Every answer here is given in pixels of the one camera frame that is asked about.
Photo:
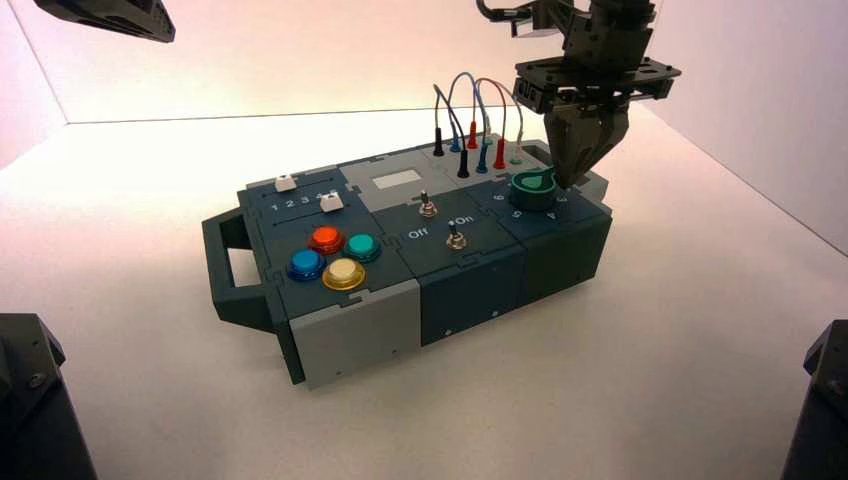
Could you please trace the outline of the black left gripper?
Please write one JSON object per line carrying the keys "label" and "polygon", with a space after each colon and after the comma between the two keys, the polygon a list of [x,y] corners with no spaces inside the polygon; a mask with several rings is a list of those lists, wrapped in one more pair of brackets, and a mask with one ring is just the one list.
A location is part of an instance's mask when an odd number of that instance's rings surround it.
{"label": "black left gripper", "polygon": [[67,22],[172,43],[174,26],[162,1],[157,0],[36,0],[50,15]]}

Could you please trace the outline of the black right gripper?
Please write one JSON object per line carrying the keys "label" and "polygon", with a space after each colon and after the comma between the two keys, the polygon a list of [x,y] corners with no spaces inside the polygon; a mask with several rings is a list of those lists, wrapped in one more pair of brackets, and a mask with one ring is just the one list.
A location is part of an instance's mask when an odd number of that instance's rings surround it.
{"label": "black right gripper", "polygon": [[[632,99],[666,98],[681,71],[646,55],[656,16],[651,1],[531,1],[517,8],[518,27],[563,36],[562,53],[518,63],[515,99],[545,114],[555,179],[563,189],[580,180],[625,137]],[[569,106],[611,104],[599,112]]]}

